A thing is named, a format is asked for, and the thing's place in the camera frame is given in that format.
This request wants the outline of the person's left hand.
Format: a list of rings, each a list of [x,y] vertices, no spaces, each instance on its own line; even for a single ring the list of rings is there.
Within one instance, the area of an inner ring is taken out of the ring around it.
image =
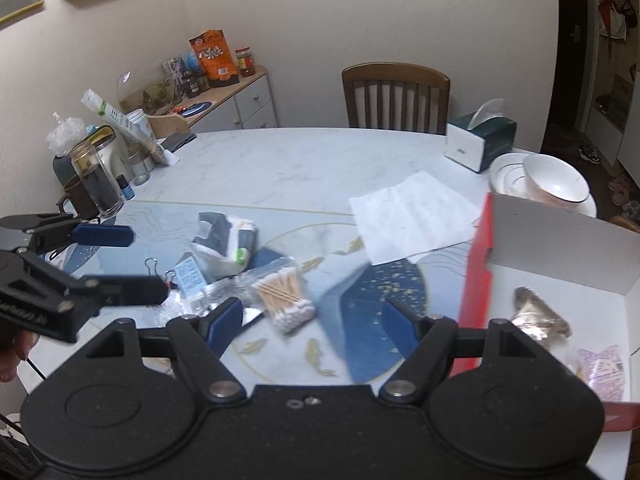
[[[26,330],[1,335],[0,380],[2,382],[12,382],[16,376],[17,367],[27,360],[38,340],[38,334],[26,332]]]

